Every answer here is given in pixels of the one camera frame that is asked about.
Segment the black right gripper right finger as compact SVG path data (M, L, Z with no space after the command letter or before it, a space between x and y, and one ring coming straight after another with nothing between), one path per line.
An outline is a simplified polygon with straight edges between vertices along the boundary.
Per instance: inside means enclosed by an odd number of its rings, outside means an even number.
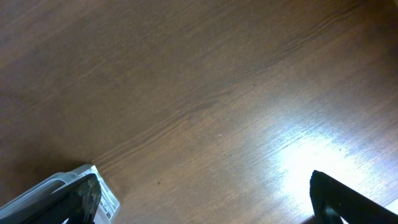
M397 214L317 170L310 178L310 199L315 223L397 224Z

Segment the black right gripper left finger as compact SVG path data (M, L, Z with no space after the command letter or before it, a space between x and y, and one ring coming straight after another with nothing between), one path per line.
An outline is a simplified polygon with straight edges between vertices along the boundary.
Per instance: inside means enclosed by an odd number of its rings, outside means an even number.
M101 198L100 183L88 174L20 212L20 223L93 223Z

